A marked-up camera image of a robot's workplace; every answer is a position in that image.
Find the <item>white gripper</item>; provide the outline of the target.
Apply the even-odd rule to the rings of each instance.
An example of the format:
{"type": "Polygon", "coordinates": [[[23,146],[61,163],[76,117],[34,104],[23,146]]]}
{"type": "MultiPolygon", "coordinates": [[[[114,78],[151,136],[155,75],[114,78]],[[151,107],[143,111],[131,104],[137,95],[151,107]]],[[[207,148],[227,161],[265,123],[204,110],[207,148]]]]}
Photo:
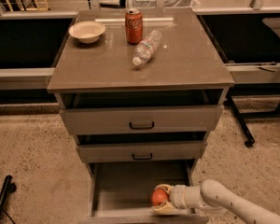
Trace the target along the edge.
{"type": "Polygon", "coordinates": [[[170,202],[165,201],[164,203],[153,206],[153,211],[158,215],[173,215],[176,209],[187,209],[185,201],[186,186],[176,185],[171,186],[168,184],[159,184],[154,190],[162,189],[166,194],[169,194],[170,202]]]}

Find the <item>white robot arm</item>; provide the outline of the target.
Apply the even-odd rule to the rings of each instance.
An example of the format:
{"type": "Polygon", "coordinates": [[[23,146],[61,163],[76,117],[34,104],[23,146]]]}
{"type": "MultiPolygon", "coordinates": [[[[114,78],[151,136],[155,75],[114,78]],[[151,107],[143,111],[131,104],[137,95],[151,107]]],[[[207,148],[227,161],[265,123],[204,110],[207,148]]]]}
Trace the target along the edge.
{"type": "Polygon", "coordinates": [[[245,224],[280,224],[280,216],[234,194],[221,183],[207,179],[199,186],[156,186],[151,195],[152,208],[160,215],[195,208],[204,212],[230,211],[245,224]]]}

